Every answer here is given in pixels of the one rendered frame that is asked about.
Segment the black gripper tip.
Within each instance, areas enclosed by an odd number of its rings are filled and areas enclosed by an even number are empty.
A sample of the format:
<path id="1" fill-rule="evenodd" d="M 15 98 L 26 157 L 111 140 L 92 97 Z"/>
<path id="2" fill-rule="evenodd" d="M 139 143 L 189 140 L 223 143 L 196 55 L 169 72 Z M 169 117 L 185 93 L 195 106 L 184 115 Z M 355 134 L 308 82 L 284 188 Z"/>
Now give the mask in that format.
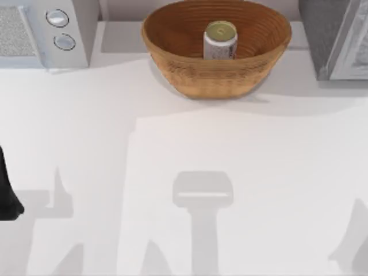
<path id="1" fill-rule="evenodd" d="M 10 184 L 3 149 L 0 146 L 0 221 L 14 221 L 24 211 L 23 204 Z"/>

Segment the pale microwave oven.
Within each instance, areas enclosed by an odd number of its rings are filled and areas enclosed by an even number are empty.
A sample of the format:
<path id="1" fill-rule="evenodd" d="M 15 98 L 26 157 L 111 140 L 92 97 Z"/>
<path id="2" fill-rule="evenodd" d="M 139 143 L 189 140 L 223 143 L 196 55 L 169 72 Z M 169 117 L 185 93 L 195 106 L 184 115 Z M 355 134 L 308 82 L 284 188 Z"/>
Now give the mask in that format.
<path id="1" fill-rule="evenodd" d="M 93 52 L 100 14 L 99 0 L 28 0 L 34 31 L 44 57 L 46 70 L 87 68 Z M 67 13 L 69 23 L 56 28 L 46 20 L 46 12 L 60 9 Z M 72 36 L 76 46 L 71 51 L 58 49 L 53 38 L 60 34 Z"/>

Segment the microwave door with mesh window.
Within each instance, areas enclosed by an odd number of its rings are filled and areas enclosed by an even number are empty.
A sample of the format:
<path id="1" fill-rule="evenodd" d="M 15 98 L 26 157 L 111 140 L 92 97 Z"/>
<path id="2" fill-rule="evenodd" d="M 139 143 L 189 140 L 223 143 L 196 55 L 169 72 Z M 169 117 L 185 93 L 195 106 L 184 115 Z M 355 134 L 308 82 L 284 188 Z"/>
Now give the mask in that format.
<path id="1" fill-rule="evenodd" d="M 0 69 L 45 68 L 28 0 L 0 0 Z"/>

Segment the brown woven basket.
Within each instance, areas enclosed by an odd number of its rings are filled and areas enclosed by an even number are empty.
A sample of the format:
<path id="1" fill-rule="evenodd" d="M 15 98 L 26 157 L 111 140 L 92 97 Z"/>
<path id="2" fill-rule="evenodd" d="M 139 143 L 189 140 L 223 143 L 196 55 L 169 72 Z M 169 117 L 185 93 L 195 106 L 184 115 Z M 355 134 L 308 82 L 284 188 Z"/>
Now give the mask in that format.
<path id="1" fill-rule="evenodd" d="M 204 59 L 204 32 L 213 21 L 234 24 L 235 57 Z M 153 61 L 181 94 L 232 98 L 248 94 L 268 76 L 292 37 L 289 20 L 246 0 L 181 0 L 153 11 L 141 35 Z"/>

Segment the large round microwave knob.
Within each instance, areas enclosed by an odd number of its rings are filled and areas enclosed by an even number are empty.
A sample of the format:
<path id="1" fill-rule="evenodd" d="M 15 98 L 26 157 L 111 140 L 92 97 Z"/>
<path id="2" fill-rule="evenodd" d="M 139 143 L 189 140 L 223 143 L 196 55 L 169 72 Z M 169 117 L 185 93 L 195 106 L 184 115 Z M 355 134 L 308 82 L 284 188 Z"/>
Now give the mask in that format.
<path id="1" fill-rule="evenodd" d="M 60 9 L 47 11 L 45 17 L 47 22 L 56 28 L 63 28 L 69 23 L 67 13 Z"/>

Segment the small round microwave knob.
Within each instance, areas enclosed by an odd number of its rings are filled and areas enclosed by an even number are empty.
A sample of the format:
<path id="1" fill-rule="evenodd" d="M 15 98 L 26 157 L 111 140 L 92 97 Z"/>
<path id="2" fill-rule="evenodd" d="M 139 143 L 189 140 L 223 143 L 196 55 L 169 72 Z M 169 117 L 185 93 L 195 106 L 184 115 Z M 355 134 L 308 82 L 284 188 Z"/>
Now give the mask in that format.
<path id="1" fill-rule="evenodd" d="M 62 51 L 71 51 L 75 48 L 76 42 L 69 34 L 60 34 L 53 38 L 54 45 Z"/>

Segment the white can with gold top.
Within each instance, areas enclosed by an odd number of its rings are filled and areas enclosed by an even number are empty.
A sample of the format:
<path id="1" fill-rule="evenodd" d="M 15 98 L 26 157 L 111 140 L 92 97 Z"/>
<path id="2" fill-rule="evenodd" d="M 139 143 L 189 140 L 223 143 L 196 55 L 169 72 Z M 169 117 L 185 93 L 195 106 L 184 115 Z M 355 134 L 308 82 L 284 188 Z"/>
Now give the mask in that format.
<path id="1" fill-rule="evenodd" d="M 203 57 L 206 60 L 232 60 L 235 58 L 238 34 L 233 23 L 213 21 L 204 31 Z"/>

